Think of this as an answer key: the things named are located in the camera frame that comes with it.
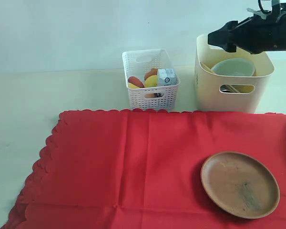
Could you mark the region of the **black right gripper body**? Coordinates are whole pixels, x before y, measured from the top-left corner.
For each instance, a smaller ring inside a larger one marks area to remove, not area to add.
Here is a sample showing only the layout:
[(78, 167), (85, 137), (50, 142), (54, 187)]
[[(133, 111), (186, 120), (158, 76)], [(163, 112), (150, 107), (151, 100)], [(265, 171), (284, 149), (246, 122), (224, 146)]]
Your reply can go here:
[(282, 38), (282, 22), (249, 17), (235, 28), (235, 45), (251, 54), (265, 51), (282, 51), (284, 49)]

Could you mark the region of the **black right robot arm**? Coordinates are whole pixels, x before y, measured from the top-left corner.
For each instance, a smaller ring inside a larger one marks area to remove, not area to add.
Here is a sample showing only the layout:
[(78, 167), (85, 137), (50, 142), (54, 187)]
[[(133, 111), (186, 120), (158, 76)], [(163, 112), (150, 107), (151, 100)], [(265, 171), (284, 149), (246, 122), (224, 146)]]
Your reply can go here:
[(286, 51), (286, 15), (278, 21), (263, 20), (259, 16), (241, 22), (229, 21), (209, 33), (207, 42), (226, 52), (236, 52), (237, 48), (251, 54)]

